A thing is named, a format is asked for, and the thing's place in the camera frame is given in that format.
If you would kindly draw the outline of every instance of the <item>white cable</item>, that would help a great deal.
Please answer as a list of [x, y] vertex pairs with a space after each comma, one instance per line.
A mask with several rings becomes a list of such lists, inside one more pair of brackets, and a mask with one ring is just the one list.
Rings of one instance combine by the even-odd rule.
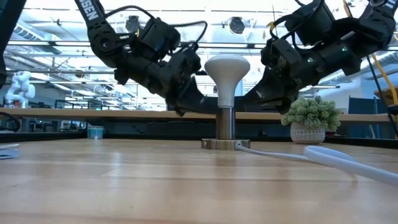
[[306, 146], [303, 156], [289, 153], [258, 151], [246, 148], [240, 143], [237, 143], [236, 149], [263, 156], [317, 162], [398, 187], [398, 174], [358, 163], [356, 159], [350, 155], [325, 147]]

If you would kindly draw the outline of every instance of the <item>white humanoid robot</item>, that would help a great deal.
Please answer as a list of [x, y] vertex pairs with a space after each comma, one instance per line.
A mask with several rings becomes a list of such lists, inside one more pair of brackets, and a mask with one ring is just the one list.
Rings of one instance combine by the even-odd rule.
[[29, 103], [28, 98], [35, 96], [35, 86], [30, 84], [29, 79], [32, 76], [30, 72], [17, 72], [12, 77], [12, 84], [6, 93], [5, 106], [9, 108], [14, 107], [14, 102], [17, 100], [21, 108], [27, 108]]

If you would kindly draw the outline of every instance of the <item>ceiling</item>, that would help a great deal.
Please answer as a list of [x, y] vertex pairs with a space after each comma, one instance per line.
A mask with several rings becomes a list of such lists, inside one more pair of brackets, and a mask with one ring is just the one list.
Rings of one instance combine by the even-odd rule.
[[[355, 16], [361, 15], [366, 0], [350, 1]], [[244, 77], [244, 92], [249, 91], [262, 77], [264, 66], [261, 64], [260, 47], [248, 50], [245, 47], [236, 48], [236, 44], [264, 44], [269, 38], [268, 23], [290, 14], [299, 6], [294, 0], [245, 0], [241, 1], [163, 1], [163, 0], [102, 0], [102, 5], [107, 11], [121, 6], [137, 5], [149, 11], [155, 17], [160, 17], [169, 24], [181, 24], [206, 20], [209, 24], [201, 43], [209, 43], [206, 48], [200, 48], [198, 54], [202, 65], [211, 57], [218, 54], [238, 54], [245, 57], [251, 63], [250, 72]], [[326, 0], [329, 8], [336, 18], [345, 17], [342, 2]], [[116, 32], [125, 32], [125, 22], [129, 16], [139, 16], [142, 26], [148, 17], [136, 10], [126, 10], [108, 18], [108, 22]], [[228, 22], [232, 17], [242, 17], [245, 24], [243, 34], [236, 35], [228, 29]], [[34, 34], [34, 40], [64, 40], [70, 42], [88, 41], [86, 25], [77, 6], [72, 0], [48, 1], [28, 0], [21, 15], [18, 26]], [[182, 41], [195, 40], [203, 30], [203, 26], [192, 26], [178, 29]], [[276, 29], [278, 35], [287, 31], [283, 26]], [[11, 40], [26, 40], [21, 35], [13, 34]], [[70, 91], [71, 96], [83, 96], [76, 90], [94, 92], [98, 96], [115, 96], [116, 105], [125, 105], [120, 108], [136, 110], [165, 110], [165, 102], [157, 95], [150, 94], [145, 88], [129, 82], [125, 87], [117, 86], [113, 78], [113, 70], [108, 68], [100, 59], [96, 58], [89, 47], [43, 47], [9, 45], [5, 56], [8, 59], [8, 68], [26, 70], [52, 70], [51, 73], [35, 75], [36, 81], [51, 80], [65, 82], [55, 88], [64, 86], [63, 91]], [[86, 73], [76, 75], [75, 71]], [[197, 77], [199, 89], [206, 95], [213, 93], [214, 83], [206, 76]], [[100, 85], [81, 85], [73, 82], [102, 82]]]

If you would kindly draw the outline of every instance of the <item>table surface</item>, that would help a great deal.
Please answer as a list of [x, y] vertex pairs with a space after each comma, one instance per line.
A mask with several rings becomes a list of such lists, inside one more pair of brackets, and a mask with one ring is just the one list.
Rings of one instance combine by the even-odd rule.
[[[325, 147], [398, 172], [398, 150]], [[302, 153], [293, 143], [252, 148]], [[0, 161], [0, 222], [396, 224], [398, 189], [314, 163], [193, 141], [26, 142]]]
[[[69, 109], [20, 109], [0, 108], [0, 111], [14, 116], [36, 118], [180, 118], [174, 111], [97, 111], [97, 110], [69, 110]], [[186, 113], [181, 119], [214, 119], [211, 114]], [[250, 120], [280, 120], [279, 113], [236, 113], [236, 119]], [[389, 122], [387, 114], [341, 114], [340, 121]]]

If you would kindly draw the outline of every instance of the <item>yellow cable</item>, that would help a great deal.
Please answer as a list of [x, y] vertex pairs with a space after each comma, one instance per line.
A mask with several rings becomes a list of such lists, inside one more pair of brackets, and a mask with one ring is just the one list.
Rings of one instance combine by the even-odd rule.
[[[343, 0], [343, 7], [344, 7], [344, 11], [346, 12], [347, 16], [352, 16], [352, 15], [350, 15], [349, 9], [347, 8], [346, 0]], [[388, 78], [388, 76], [385, 73], [383, 67], [379, 63], [379, 60], [376, 58], [375, 54], [372, 54], [372, 58], [374, 60], [374, 63], [376, 64], [377, 68], [379, 69], [381, 75], [383, 76], [383, 78], [385, 79], [385, 81], [388, 84], [388, 87], [389, 87], [389, 89], [391, 91], [391, 94], [392, 94], [392, 100], [393, 100], [394, 104], [398, 105], [398, 97], [397, 97], [396, 89], [394, 88], [393, 84], [391, 83], [390, 79]]]

